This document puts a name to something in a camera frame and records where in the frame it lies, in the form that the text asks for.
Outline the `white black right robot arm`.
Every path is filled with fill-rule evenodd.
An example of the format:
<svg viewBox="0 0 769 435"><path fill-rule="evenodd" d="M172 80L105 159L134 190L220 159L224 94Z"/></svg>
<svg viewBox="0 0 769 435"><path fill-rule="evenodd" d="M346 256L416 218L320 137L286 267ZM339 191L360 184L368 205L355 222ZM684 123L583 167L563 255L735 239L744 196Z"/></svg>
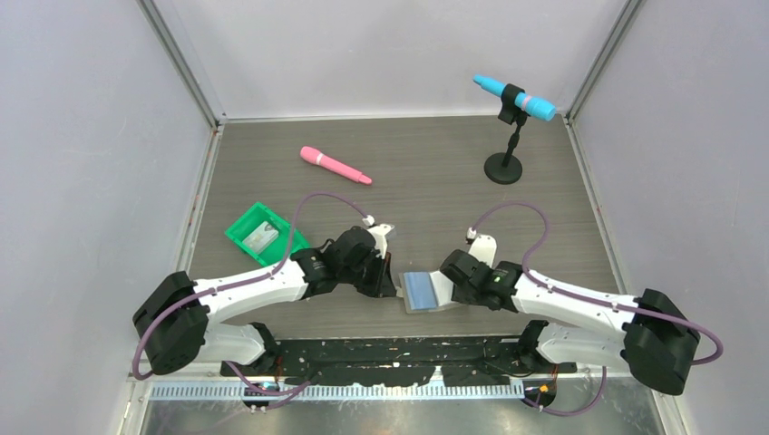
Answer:
<svg viewBox="0 0 769 435"><path fill-rule="evenodd" d="M530 372L550 363L585 363L627 370L664 394L685 389L700 334L662 292L601 293L508 261L490 267L459 249L440 271L453 283L455 302L541 317L526 326L517 349Z"/></svg>

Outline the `grey card holder wallet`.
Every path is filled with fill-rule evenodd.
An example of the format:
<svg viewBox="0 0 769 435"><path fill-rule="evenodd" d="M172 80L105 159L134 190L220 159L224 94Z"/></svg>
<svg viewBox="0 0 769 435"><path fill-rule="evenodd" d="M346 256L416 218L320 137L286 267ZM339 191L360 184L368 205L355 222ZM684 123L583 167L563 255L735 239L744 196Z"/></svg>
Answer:
<svg viewBox="0 0 769 435"><path fill-rule="evenodd" d="M400 281L398 294L404 299L408 314L441 312L460 306L452 300L453 282L438 270L404 272Z"/></svg>

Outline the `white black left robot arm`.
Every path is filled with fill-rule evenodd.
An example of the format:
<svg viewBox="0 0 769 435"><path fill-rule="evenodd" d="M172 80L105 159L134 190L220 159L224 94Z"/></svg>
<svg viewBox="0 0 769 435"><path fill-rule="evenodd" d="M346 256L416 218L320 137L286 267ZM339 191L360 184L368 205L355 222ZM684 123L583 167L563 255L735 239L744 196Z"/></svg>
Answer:
<svg viewBox="0 0 769 435"><path fill-rule="evenodd" d="M321 248L305 248L283 263L215 279L167 275L132 317L140 337L132 364L152 375L190 363L232 362L257 375L277 367L279 348L264 324L236 326L229 319L269 305L306 300L351 285L372 298L394 297L388 242L394 226L351 227Z"/></svg>

